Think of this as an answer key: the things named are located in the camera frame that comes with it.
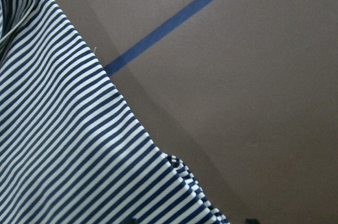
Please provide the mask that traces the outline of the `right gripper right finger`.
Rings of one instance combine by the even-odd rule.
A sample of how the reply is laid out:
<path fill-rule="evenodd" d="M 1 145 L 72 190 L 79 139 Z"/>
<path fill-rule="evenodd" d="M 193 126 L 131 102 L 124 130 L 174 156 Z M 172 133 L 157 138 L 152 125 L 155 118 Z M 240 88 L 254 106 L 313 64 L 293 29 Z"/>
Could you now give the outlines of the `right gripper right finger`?
<path fill-rule="evenodd" d="M 245 219 L 245 224 L 260 224 L 258 219 Z"/>

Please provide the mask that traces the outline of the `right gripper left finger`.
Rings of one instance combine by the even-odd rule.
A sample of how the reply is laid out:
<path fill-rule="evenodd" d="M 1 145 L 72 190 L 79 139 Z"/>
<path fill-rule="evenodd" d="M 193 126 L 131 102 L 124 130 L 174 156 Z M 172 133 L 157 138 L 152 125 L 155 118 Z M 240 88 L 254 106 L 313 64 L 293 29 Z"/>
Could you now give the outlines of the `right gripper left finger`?
<path fill-rule="evenodd" d="M 138 224 L 138 221 L 135 218 L 125 219 L 125 224 Z"/>

